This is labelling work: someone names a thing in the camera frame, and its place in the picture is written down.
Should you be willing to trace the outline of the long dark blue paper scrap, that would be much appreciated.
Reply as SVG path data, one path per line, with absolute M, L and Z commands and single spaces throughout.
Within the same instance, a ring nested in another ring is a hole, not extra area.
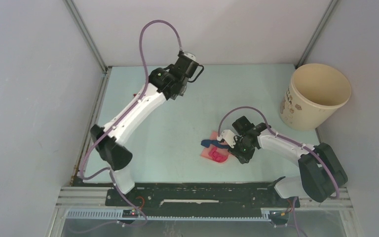
M 229 149 L 229 145 L 221 144 L 218 140 L 204 139 L 201 141 L 201 146 L 209 148 L 210 146 L 217 147 L 219 149 Z

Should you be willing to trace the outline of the pink plastic dustpan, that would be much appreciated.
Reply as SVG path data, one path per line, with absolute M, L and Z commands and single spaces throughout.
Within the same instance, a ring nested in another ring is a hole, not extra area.
M 228 152 L 229 145 L 226 142 L 219 142 L 217 136 L 218 133 L 212 131 L 208 139 L 203 139 L 200 142 L 203 147 L 200 156 L 216 163 L 224 163 L 230 155 Z

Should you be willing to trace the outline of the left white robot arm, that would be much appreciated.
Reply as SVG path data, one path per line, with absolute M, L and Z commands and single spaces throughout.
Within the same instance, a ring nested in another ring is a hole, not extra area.
M 113 183 L 119 189 L 117 199 L 123 205 L 132 205 L 136 199 L 129 166 L 133 155 L 125 143 L 151 112 L 185 93 L 187 83 L 193 82 L 191 77 L 200 66 L 194 54 L 180 51 L 174 64 L 156 68 L 148 74 L 142 89 L 117 116 L 103 126 L 91 127 L 95 149 L 108 165 Z

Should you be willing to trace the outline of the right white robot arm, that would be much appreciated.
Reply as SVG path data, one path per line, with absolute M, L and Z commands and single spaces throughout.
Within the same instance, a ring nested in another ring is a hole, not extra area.
M 265 149 L 287 159 L 299 169 L 299 176 L 280 177 L 267 193 L 273 206 L 281 206 L 287 198 L 309 197 L 316 202 L 335 198 L 348 176 L 332 147 L 326 143 L 297 143 L 273 130 L 266 123 L 251 123 L 245 116 L 232 124 L 234 131 L 223 130 L 217 137 L 225 141 L 228 152 L 241 164 L 248 163 L 256 150 Z

